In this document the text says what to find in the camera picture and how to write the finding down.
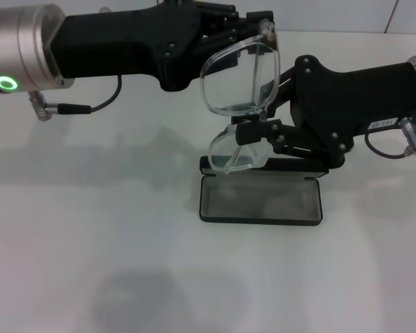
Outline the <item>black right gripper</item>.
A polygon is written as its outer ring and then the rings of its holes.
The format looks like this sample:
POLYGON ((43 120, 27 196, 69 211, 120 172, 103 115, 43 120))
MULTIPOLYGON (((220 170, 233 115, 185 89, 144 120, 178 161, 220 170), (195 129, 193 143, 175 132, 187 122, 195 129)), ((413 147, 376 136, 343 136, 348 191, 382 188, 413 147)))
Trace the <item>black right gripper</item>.
POLYGON ((354 137, 371 132, 372 123, 403 118, 416 123, 416 71, 409 62, 339 73, 303 55, 277 82, 259 87, 256 110, 236 110, 250 103, 232 106, 239 146, 266 139, 276 154, 342 164, 354 137), (266 121, 290 99, 297 127, 266 121))

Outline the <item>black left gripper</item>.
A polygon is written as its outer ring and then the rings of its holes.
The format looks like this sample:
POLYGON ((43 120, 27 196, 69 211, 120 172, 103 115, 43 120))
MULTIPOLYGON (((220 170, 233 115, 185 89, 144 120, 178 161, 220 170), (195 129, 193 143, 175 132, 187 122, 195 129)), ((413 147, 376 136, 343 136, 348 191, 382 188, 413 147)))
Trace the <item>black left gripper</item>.
POLYGON ((55 34, 51 50, 65 78, 145 74, 164 91, 178 92, 211 56, 238 42, 236 36, 202 39, 211 28, 196 2, 71 15, 55 34))

